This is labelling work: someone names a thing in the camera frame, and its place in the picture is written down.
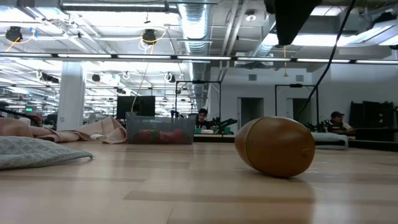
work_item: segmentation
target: pink fabric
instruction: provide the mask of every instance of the pink fabric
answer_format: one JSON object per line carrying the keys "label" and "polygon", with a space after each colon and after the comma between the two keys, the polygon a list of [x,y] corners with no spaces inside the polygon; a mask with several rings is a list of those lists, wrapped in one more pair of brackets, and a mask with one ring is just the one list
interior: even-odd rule
{"label": "pink fabric", "polygon": [[112,117],[80,127],[76,131],[54,131],[28,126],[17,119],[0,118],[0,136],[24,136],[53,142],[92,141],[93,134],[101,134],[100,141],[108,144],[126,141],[126,130]]}

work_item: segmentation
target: man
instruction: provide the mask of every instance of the man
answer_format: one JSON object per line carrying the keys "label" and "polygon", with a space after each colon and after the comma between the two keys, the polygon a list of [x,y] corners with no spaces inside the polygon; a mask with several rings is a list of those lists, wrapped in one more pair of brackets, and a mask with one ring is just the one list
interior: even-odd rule
{"label": "man", "polygon": [[213,129],[213,125],[211,122],[206,120],[207,110],[202,108],[199,110],[199,115],[196,123],[196,128],[200,129]]}
{"label": "man", "polygon": [[354,131],[349,124],[343,121],[344,114],[335,111],[331,115],[330,126],[328,127],[328,132],[336,134],[351,133]]}

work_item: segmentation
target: wooden floor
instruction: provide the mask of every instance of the wooden floor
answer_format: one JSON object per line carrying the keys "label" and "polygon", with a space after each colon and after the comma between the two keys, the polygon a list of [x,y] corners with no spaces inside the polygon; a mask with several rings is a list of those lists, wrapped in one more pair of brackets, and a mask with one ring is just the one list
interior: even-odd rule
{"label": "wooden floor", "polygon": [[264,176],[233,144],[66,144],[95,159],[0,172],[0,224],[398,223],[398,154],[318,150]]}

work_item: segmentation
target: white pillar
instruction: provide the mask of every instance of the white pillar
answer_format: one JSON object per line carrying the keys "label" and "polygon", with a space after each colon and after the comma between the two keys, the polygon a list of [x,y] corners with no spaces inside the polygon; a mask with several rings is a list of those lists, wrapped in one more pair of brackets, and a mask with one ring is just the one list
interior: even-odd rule
{"label": "white pillar", "polygon": [[63,62],[57,131],[83,125],[86,71],[80,62]]}

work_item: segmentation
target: plastic storage box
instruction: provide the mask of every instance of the plastic storage box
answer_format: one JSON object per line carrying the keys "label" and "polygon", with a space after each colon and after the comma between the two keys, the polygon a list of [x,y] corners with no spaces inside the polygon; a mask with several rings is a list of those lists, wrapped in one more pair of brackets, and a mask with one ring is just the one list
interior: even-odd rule
{"label": "plastic storage box", "polygon": [[158,118],[126,113],[127,141],[130,144],[192,144],[195,120]]}

